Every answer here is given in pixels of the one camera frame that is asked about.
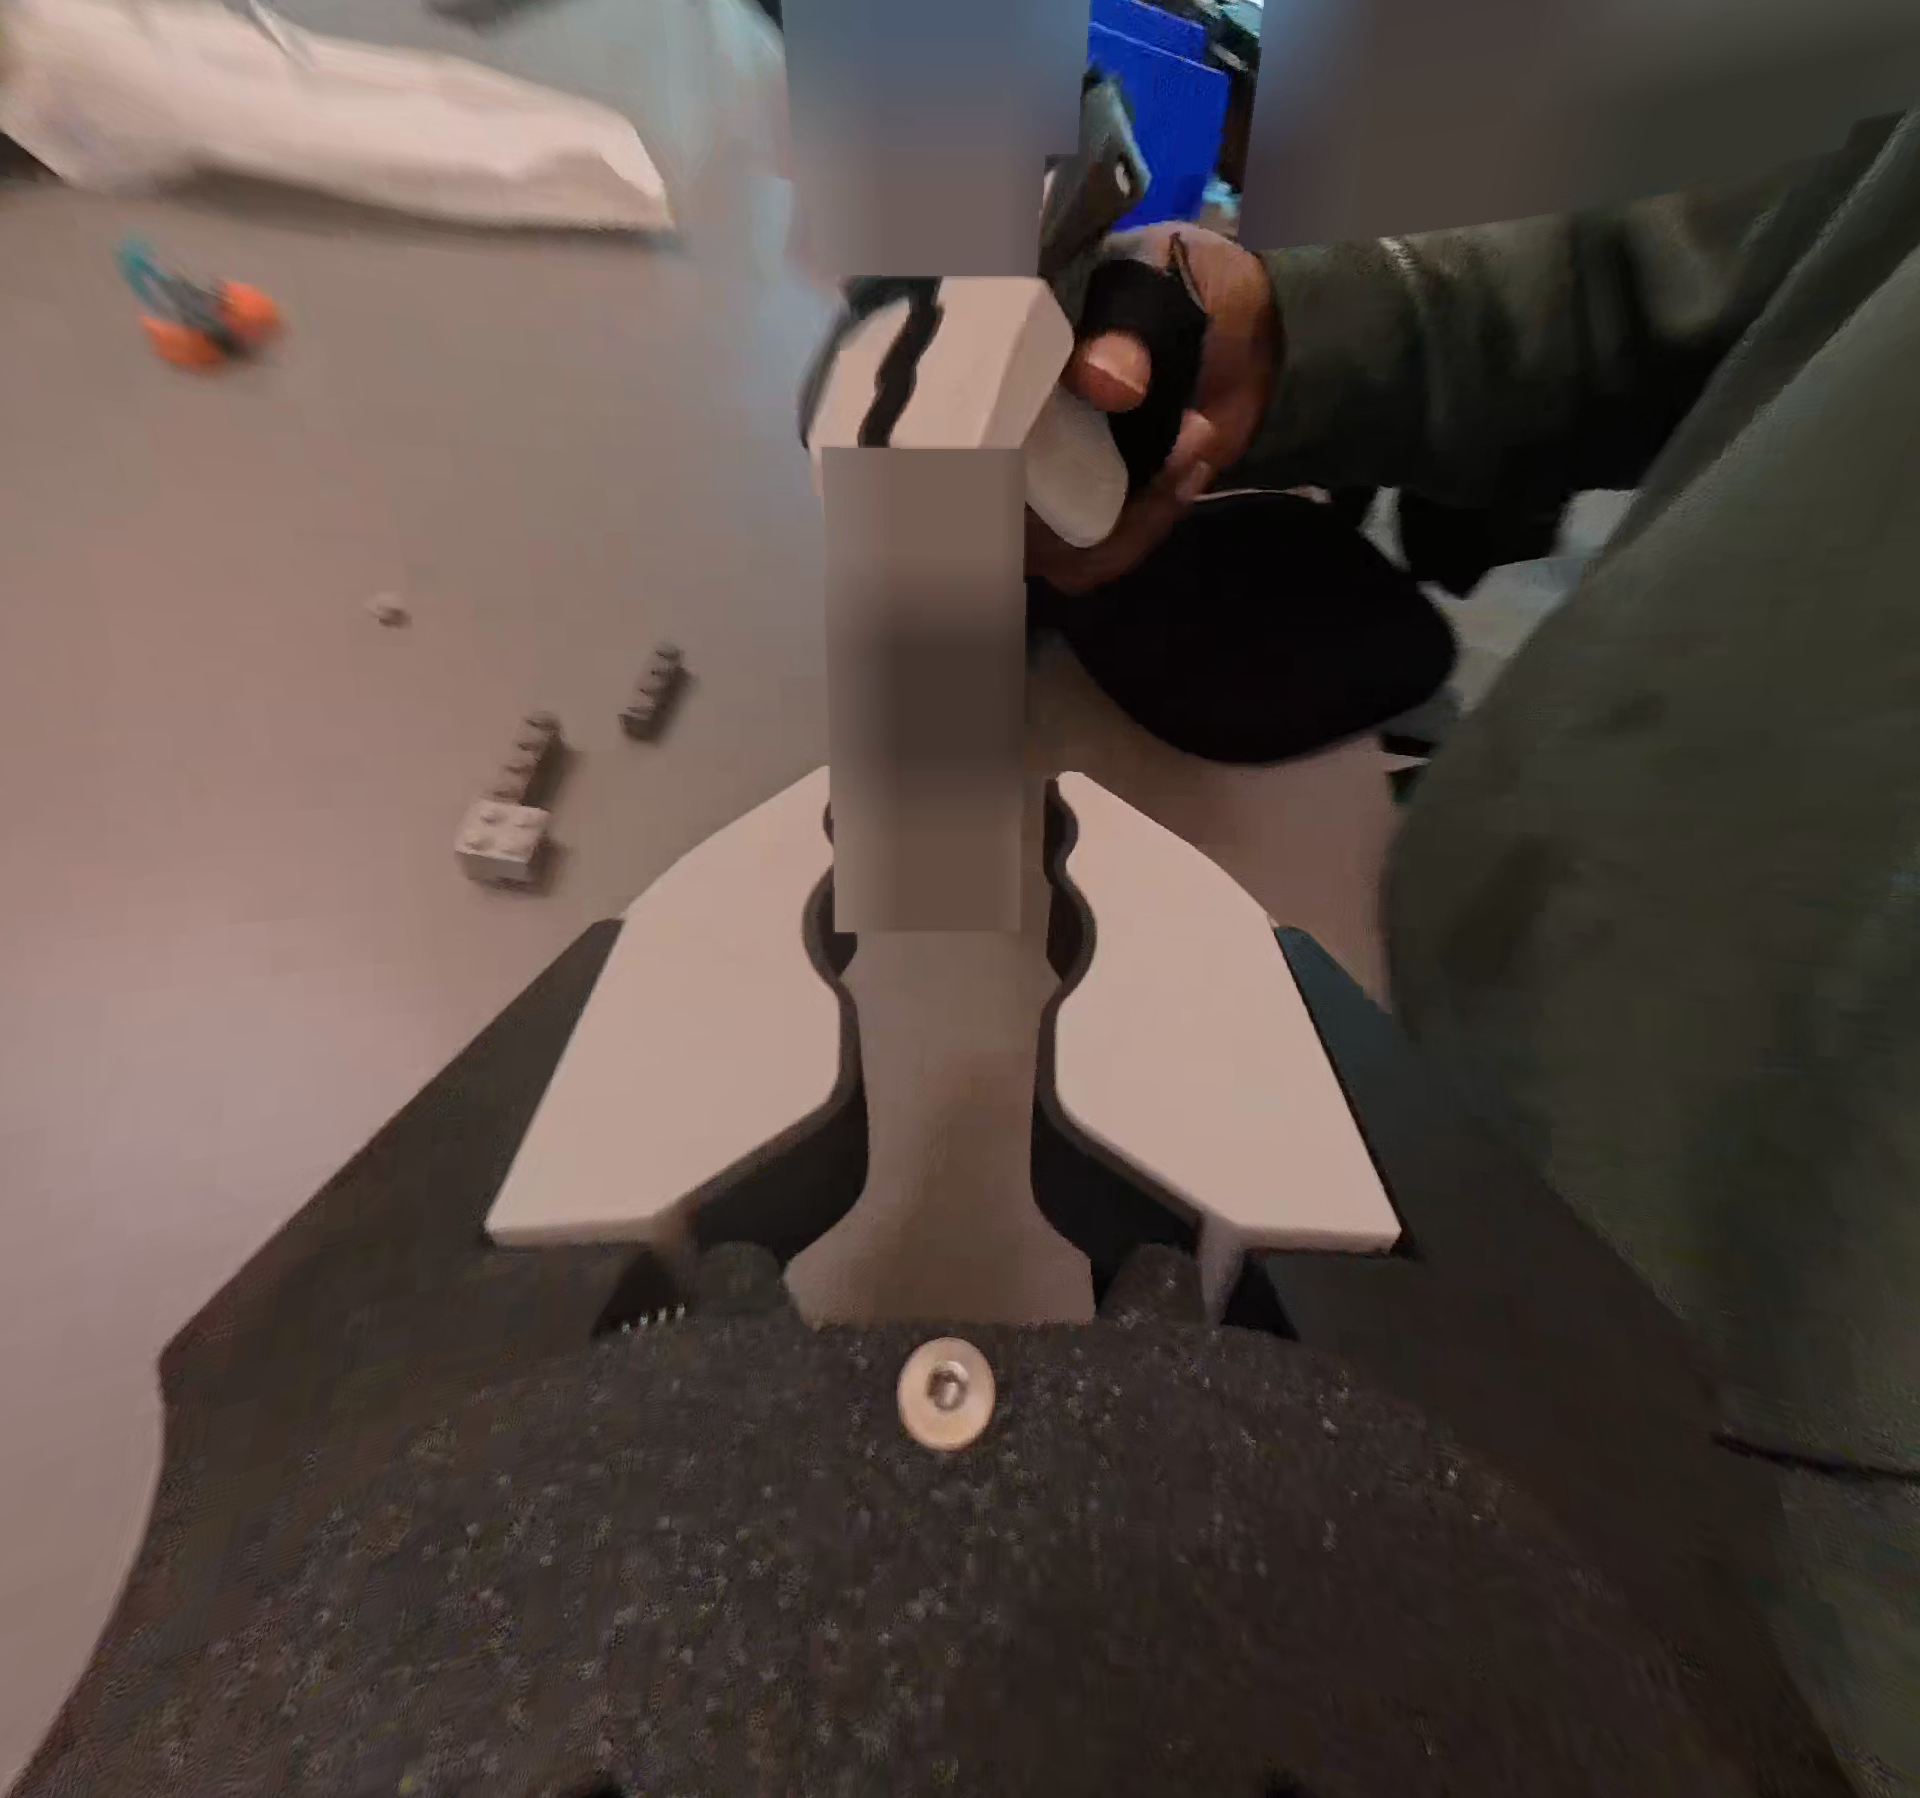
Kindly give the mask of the light grey square brick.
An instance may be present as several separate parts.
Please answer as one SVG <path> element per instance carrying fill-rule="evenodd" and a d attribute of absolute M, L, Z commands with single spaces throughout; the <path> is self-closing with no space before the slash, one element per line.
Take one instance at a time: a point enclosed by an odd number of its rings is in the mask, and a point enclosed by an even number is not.
<path fill-rule="evenodd" d="M 531 886 L 543 872 L 551 813 L 537 802 L 479 799 L 468 805 L 453 837 L 458 868 L 481 884 Z"/>

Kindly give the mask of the grey desk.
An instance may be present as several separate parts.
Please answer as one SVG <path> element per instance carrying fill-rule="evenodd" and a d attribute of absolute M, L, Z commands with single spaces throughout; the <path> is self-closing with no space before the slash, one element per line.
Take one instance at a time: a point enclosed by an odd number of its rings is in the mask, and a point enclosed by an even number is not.
<path fill-rule="evenodd" d="M 5 1783 L 137 1549 L 161 1346 L 582 927 L 825 754 L 796 391 L 829 300 L 772 37 L 744 0 L 485 36 L 262 3 L 613 106 L 677 235 L 3 192 Z M 123 242 L 267 293 L 279 339 L 161 361 Z M 660 642 L 689 683 L 645 745 L 616 714 Z M 457 826 L 540 709 L 540 877 L 475 881 Z"/>

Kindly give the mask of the black office chair seat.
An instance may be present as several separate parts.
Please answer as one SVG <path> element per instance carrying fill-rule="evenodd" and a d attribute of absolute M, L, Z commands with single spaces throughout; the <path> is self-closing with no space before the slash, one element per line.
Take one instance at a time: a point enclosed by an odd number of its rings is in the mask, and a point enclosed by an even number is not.
<path fill-rule="evenodd" d="M 1457 664 L 1447 618 L 1370 540 L 1357 507 L 1278 491 L 1198 501 L 1090 590 L 1028 577 L 1027 622 L 1127 723 L 1241 767 L 1378 732 L 1441 695 Z"/>

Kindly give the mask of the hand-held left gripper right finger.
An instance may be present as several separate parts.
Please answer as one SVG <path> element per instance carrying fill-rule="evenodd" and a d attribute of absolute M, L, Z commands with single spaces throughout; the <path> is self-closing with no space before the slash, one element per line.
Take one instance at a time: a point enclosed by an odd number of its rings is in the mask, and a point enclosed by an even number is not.
<path fill-rule="evenodd" d="M 1046 787 L 1035 1197 L 1103 1280 L 1145 1246 L 1225 1311 L 1248 1258 L 1404 1229 L 1263 906 L 1083 773 Z"/>

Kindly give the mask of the blue storage bins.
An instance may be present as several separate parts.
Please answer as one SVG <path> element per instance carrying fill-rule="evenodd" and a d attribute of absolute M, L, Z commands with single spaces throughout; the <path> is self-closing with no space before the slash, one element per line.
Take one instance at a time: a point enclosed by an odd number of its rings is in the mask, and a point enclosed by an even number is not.
<path fill-rule="evenodd" d="M 1209 62 L 1209 36 L 1157 0 L 1090 0 L 1088 64 L 1120 84 L 1145 195 L 1120 226 L 1192 223 L 1225 134 L 1227 72 Z"/>

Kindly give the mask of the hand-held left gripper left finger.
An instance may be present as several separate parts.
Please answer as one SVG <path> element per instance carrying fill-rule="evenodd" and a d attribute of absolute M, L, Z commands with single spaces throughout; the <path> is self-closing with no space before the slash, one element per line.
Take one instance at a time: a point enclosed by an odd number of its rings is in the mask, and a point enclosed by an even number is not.
<path fill-rule="evenodd" d="M 801 1252 L 866 1181 L 833 949 L 829 772 L 700 840 L 622 913 L 484 1231 Z"/>

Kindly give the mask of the white paper bag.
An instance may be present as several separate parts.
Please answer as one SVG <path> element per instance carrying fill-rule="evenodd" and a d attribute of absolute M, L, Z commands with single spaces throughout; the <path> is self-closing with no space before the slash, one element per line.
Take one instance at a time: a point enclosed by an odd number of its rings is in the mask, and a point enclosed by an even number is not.
<path fill-rule="evenodd" d="M 457 56 L 218 0 L 1 0 L 1 37 L 3 137 L 91 195 L 244 182 L 453 226 L 676 226 L 627 119 Z"/>

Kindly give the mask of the orange teal brick figure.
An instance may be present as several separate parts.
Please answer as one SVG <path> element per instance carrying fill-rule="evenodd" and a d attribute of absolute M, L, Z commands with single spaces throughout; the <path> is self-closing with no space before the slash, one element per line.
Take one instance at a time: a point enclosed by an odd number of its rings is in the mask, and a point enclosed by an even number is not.
<path fill-rule="evenodd" d="M 137 323 L 155 355 L 181 370 L 247 361 L 282 330 L 273 300 L 243 282 L 192 280 L 139 242 L 123 242 L 116 268 L 137 303 Z"/>

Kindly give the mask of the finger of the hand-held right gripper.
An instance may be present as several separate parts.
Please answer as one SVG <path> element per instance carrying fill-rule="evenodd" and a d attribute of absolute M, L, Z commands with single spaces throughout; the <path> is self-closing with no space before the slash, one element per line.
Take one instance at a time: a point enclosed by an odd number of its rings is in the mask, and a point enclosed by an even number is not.
<path fill-rule="evenodd" d="M 1072 333 L 1039 276 L 947 276 L 886 450 L 1019 452 L 1065 372 Z"/>
<path fill-rule="evenodd" d="M 854 278 L 844 290 L 800 388 L 800 441 L 805 452 L 858 441 L 878 376 L 919 297 L 916 278 Z"/>

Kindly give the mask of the person's green sweater torso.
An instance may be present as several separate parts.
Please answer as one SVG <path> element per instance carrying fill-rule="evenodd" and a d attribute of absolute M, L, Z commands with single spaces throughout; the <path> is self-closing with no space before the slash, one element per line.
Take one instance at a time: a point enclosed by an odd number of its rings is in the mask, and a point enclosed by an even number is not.
<path fill-rule="evenodd" d="M 1504 667 L 1390 873 L 1396 1007 L 1681 1319 L 1770 1617 L 1915 1795 L 1915 297 L 1863 303 Z"/>

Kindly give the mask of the person's right hand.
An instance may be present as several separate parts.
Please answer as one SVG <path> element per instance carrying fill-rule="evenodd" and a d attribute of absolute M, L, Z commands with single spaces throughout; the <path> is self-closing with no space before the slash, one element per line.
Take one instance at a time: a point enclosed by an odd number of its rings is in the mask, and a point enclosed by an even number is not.
<path fill-rule="evenodd" d="M 1106 240 L 1106 260 L 1179 268 L 1209 325 L 1194 394 L 1161 473 L 1134 493 L 1099 544 L 1072 547 L 1039 515 L 1024 519 L 1022 569 L 1057 592 L 1114 583 L 1147 559 L 1256 441 L 1279 375 L 1281 333 L 1260 257 L 1205 226 L 1153 225 Z"/>

